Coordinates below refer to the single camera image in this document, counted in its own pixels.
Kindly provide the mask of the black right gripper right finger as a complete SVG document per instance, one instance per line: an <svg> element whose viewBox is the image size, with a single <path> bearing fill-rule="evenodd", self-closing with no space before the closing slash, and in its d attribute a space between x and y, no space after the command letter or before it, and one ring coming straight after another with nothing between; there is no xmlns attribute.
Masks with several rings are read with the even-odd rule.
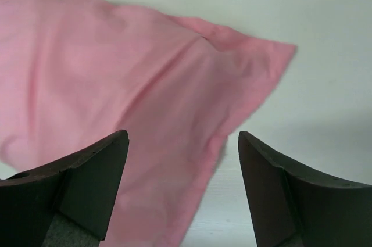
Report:
<svg viewBox="0 0 372 247"><path fill-rule="evenodd" d="M371 245L371 186L315 170L249 132L238 152L256 244Z"/></svg>

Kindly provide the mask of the pink satin pillowcase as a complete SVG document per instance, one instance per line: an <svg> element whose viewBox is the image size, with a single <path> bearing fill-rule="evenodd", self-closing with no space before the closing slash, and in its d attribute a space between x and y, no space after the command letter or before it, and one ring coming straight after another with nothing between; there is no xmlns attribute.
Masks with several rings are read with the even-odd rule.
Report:
<svg viewBox="0 0 372 247"><path fill-rule="evenodd" d="M41 166L124 129L104 246L179 246L227 137L296 46L106 0L1 0L1 159Z"/></svg>

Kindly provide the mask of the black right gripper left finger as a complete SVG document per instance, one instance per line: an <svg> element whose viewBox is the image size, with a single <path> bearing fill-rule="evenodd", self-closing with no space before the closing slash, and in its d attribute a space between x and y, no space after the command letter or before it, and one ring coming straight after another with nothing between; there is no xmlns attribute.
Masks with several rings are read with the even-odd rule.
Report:
<svg viewBox="0 0 372 247"><path fill-rule="evenodd" d="M128 152L116 131L91 146L1 181L2 246L98 246Z"/></svg>

